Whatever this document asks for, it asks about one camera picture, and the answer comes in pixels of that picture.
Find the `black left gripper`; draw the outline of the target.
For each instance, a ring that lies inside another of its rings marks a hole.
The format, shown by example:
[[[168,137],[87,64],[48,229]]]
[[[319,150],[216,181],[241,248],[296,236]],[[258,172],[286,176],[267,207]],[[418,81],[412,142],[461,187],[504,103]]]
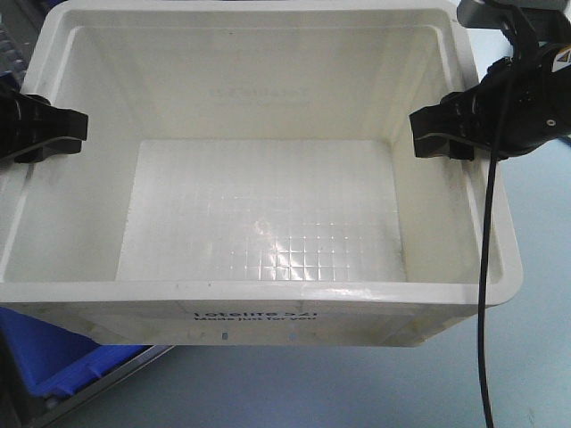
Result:
[[[16,94],[1,83],[2,161],[38,163],[55,155],[80,153],[87,127],[85,113],[57,108],[39,95]],[[18,156],[20,148],[29,152]]]

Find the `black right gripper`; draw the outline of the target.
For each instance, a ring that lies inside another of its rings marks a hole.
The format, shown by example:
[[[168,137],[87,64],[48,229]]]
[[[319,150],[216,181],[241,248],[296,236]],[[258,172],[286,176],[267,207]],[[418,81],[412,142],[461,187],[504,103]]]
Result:
[[[500,156],[526,155],[570,133],[569,45],[544,45],[516,68],[503,57],[488,67],[478,89],[449,93],[410,114],[421,159],[471,161],[470,145],[489,152],[499,125]]]

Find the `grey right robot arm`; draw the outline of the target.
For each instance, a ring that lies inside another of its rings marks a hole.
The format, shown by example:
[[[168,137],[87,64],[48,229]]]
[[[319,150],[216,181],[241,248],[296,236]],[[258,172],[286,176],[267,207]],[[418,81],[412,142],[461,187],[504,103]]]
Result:
[[[466,29],[497,29],[513,54],[488,67],[481,82],[410,114],[418,158],[473,160],[526,155],[570,134],[570,21],[565,1],[463,1]]]

